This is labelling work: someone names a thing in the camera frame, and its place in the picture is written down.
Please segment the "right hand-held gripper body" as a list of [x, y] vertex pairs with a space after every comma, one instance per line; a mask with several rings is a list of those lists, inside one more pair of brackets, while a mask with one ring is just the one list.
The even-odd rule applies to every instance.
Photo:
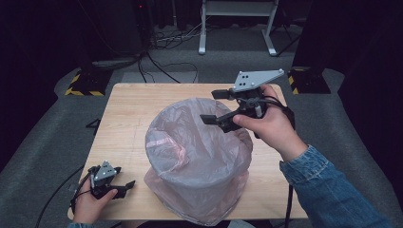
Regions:
[[283, 69], [241, 71], [229, 89], [229, 100], [236, 100], [241, 111], [251, 111], [253, 118], [261, 118], [266, 110], [261, 86], [282, 76]]

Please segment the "black base with yellow stripes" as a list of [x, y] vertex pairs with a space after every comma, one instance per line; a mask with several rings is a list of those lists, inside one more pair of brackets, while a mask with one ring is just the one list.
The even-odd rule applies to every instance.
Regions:
[[295, 95], [331, 93], [322, 74], [313, 72], [309, 67], [292, 67], [287, 77], [292, 93]]
[[69, 84], [66, 95], [105, 96], [112, 70], [78, 70]]

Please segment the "white metal stand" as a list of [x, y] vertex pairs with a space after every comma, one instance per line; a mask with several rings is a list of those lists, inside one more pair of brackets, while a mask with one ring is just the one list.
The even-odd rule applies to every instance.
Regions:
[[271, 28], [274, 23], [278, 9], [279, 0], [257, 1], [230, 1], [230, 0], [202, 0], [201, 2], [201, 34], [198, 53], [203, 55], [206, 52], [206, 20], [208, 16], [245, 16], [245, 17], [267, 17], [268, 22], [263, 29], [262, 36], [271, 56], [278, 53], [270, 37]]

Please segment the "person's right hand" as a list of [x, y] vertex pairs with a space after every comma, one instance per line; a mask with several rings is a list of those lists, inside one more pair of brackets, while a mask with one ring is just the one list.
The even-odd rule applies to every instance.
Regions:
[[308, 149], [278, 106], [270, 105], [261, 119], [239, 114], [233, 117], [233, 122], [257, 133], [266, 144], [279, 152], [285, 162], [299, 157]]

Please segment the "person's left hand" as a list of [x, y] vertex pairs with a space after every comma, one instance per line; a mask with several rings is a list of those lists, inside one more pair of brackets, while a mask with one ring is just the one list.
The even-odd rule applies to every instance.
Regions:
[[89, 189], [83, 188], [80, 191], [80, 196], [76, 199], [72, 221], [75, 223], [93, 224], [117, 193], [118, 191], [113, 189], [107, 192], [102, 198], [96, 199]]

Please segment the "dark box with red light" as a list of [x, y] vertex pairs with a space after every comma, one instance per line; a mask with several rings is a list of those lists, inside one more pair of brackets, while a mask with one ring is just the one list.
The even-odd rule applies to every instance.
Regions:
[[154, 0], [132, 0], [132, 4], [142, 46], [148, 48], [152, 45], [154, 39], [154, 22], [152, 15]]

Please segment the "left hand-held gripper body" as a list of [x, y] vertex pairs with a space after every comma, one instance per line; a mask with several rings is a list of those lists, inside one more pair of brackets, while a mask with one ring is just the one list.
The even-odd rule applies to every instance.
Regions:
[[99, 200], [109, 191], [116, 189], [118, 193], [115, 195], [115, 199], [122, 199], [125, 196], [124, 187], [111, 184], [116, 176], [114, 167], [108, 161], [92, 167], [90, 169], [91, 194]]

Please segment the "black table bracket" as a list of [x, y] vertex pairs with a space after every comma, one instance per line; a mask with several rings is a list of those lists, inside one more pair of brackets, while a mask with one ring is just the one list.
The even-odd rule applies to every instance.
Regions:
[[100, 120], [100, 119], [95, 119], [94, 121], [88, 123], [88, 124], [86, 125], [86, 128], [87, 128], [87, 129], [92, 129], [92, 130], [93, 130], [93, 135], [96, 135], [96, 134], [97, 134], [97, 131], [98, 131], [98, 129], [99, 129], [100, 123], [101, 123], [101, 120]]

